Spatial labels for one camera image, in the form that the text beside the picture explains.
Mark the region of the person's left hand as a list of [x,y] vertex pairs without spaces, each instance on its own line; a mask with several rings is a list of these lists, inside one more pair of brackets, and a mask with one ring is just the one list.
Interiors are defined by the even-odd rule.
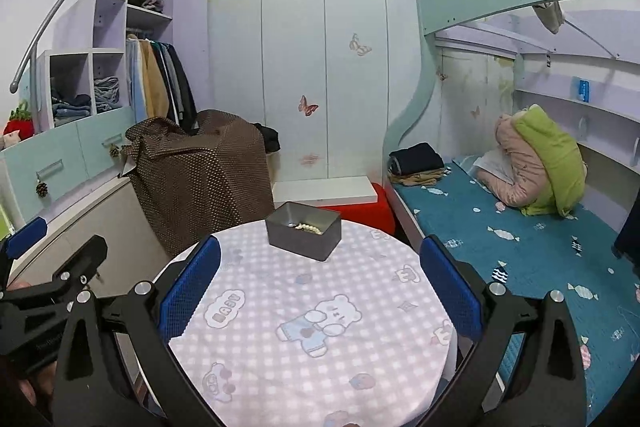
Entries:
[[30,405],[40,411],[50,412],[57,368],[58,362],[54,361],[37,375],[26,379],[18,379],[11,369],[3,369],[3,378],[11,389],[21,392]]

